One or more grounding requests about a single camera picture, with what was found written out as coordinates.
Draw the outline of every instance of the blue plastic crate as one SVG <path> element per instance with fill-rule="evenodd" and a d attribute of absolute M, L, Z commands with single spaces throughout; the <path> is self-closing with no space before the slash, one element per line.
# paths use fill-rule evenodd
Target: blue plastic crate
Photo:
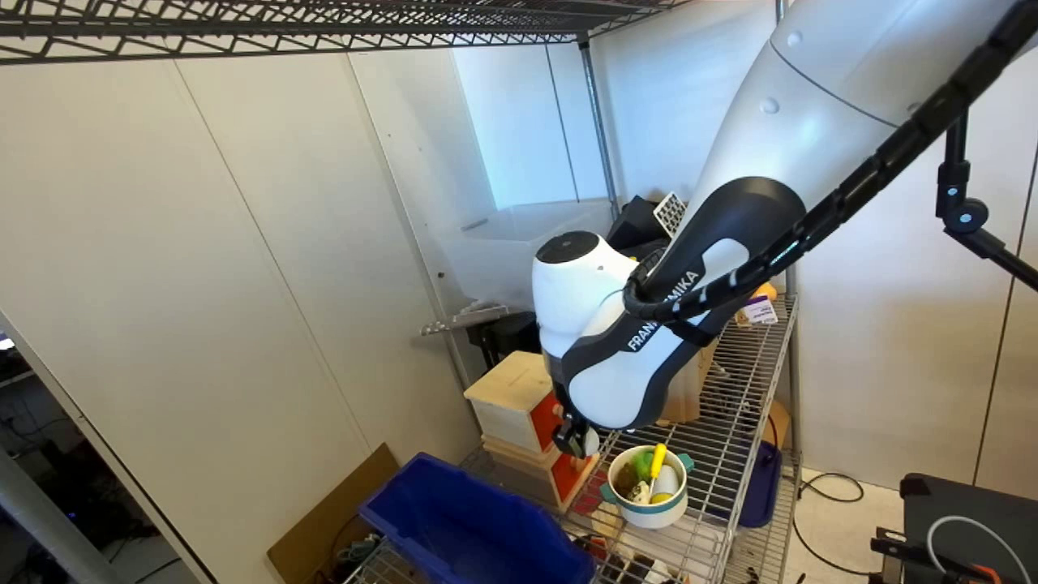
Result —
<path fill-rule="evenodd" d="M 436 584 L 588 584 L 592 559 L 521 497 L 419 454 L 359 514 Z"/>

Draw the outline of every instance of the floor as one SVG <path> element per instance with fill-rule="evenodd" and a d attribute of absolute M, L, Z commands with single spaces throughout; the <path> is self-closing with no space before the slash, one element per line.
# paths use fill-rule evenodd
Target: floor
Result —
<path fill-rule="evenodd" d="M 21 564 L 29 552 L 29 536 L 4 526 L 0 529 L 0 582 L 4 584 L 31 584 L 31 575 L 21 575 Z M 166 539 L 121 539 L 104 547 L 114 571 L 126 584 L 196 584 L 193 571 L 173 554 Z"/>
<path fill-rule="evenodd" d="M 855 492 L 850 482 L 839 482 L 839 481 L 822 481 L 819 485 L 835 497 Z M 903 529 L 903 497 L 895 489 L 880 489 L 880 485 L 867 485 L 867 498 L 860 501 L 831 501 L 819 492 L 806 492 L 802 501 L 795 505 L 795 520 L 814 552 L 855 571 L 880 571 L 880 554 L 868 552 L 868 539 L 876 536 L 876 526 Z M 839 575 L 825 560 L 812 559 L 806 544 L 793 536 L 781 584 L 798 584 L 802 575 L 806 575 L 806 584 L 867 582 L 867 576 Z"/>
<path fill-rule="evenodd" d="M 114 540 L 104 554 L 114 571 L 132 584 L 196 584 L 193 571 L 158 536 Z"/>
<path fill-rule="evenodd" d="M 822 481 L 819 485 L 835 497 L 855 492 L 850 482 L 839 482 L 839 481 Z M 806 492 L 802 501 L 795 505 L 795 520 L 798 520 L 807 544 L 814 544 L 831 560 L 850 564 L 860 571 L 880 571 L 880 554 L 868 552 L 868 539 L 872 539 L 876 526 L 903 529 L 903 498 L 892 489 L 880 489 L 880 485 L 864 485 L 864 489 L 867 489 L 867 497 L 860 501 L 831 501 L 819 492 Z M 176 560 L 173 547 L 158 536 L 114 540 L 104 547 L 104 554 L 114 560 L 114 567 L 123 582 L 193 584 L 189 567 L 183 560 Z M 826 567 L 825 560 L 812 559 L 795 536 L 789 539 L 781 584 L 860 584 L 860 582 L 867 582 L 867 576 L 839 575 L 839 571 Z"/>

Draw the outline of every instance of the black cable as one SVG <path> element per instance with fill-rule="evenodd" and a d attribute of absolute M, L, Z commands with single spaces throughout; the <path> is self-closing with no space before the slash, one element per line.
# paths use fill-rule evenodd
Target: black cable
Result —
<path fill-rule="evenodd" d="M 154 567 L 149 575 L 137 576 L 132 584 L 145 584 L 145 582 L 154 582 L 158 571 L 170 571 L 170 567 L 177 564 L 177 560 L 183 560 L 183 559 L 173 559 L 173 560 Z"/>
<path fill-rule="evenodd" d="M 843 481 L 843 482 L 850 482 L 855 492 L 853 492 L 853 497 L 835 497 L 835 492 L 826 492 L 826 489 L 819 485 L 822 481 Z M 807 489 L 819 492 L 822 498 L 843 501 L 843 505 L 867 498 L 867 485 L 864 485 L 855 477 L 850 477 L 850 472 L 814 472 L 812 481 L 806 481 L 806 482 L 798 485 L 798 498 L 802 498 Z M 822 552 L 806 539 L 806 531 L 802 531 L 802 526 L 798 526 L 798 508 L 793 508 L 793 531 L 795 531 L 798 540 L 807 547 L 807 554 L 814 554 L 822 564 L 826 564 L 826 567 L 835 567 L 835 571 L 855 575 L 855 576 L 872 576 L 872 575 L 880 575 L 880 571 L 848 567 L 848 564 L 839 564 L 839 560 L 831 560 L 826 554 L 822 554 Z"/>

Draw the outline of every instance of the cardboard box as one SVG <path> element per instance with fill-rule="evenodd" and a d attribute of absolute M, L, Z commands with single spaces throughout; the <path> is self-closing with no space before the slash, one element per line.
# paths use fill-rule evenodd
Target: cardboard box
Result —
<path fill-rule="evenodd" d="M 518 450 L 547 450 L 561 401 L 541 353 L 514 349 L 465 392 L 483 436 Z"/>
<path fill-rule="evenodd" d="M 662 406 L 659 423 L 696 423 L 707 376 L 715 368 L 718 341 L 702 348 L 673 380 L 668 401 Z"/>
<path fill-rule="evenodd" d="M 359 505 L 390 482 L 400 460 L 380 444 L 349 477 L 345 477 L 310 512 L 305 512 L 270 552 L 270 564 L 287 584 L 314 584 L 346 540 L 359 540 L 370 526 Z"/>
<path fill-rule="evenodd" d="M 771 398 L 768 418 L 765 418 L 765 427 L 758 431 L 758 439 L 768 441 L 771 446 L 786 450 L 789 431 L 793 431 L 793 411 L 781 398 Z"/>
<path fill-rule="evenodd" d="M 483 450 L 497 465 L 541 481 L 552 489 L 555 505 L 561 512 L 576 498 L 576 492 L 583 489 L 583 482 L 598 465 L 598 456 L 573 456 L 573 454 L 557 450 L 555 444 L 541 454 L 530 454 L 521 446 L 510 446 L 510 444 L 487 439 L 487 436 L 483 436 Z"/>

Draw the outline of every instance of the black bracket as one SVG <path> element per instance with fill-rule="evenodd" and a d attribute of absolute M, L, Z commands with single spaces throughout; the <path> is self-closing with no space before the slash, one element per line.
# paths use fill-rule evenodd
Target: black bracket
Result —
<path fill-rule="evenodd" d="M 1007 243 L 991 233 L 983 225 L 991 220 L 991 208 L 975 198 L 968 198 L 971 163 L 968 163 L 968 109 L 946 126 L 945 163 L 936 167 L 936 208 L 933 215 L 945 220 L 945 233 L 980 259 L 998 261 L 1007 272 L 1038 288 L 1038 270 Z"/>
<path fill-rule="evenodd" d="M 583 439 L 588 431 L 593 431 L 583 418 L 572 415 L 572 407 L 561 415 L 561 426 L 555 427 L 552 441 L 557 444 L 557 450 L 573 454 L 573 456 L 588 456 L 593 450 L 583 450 Z"/>

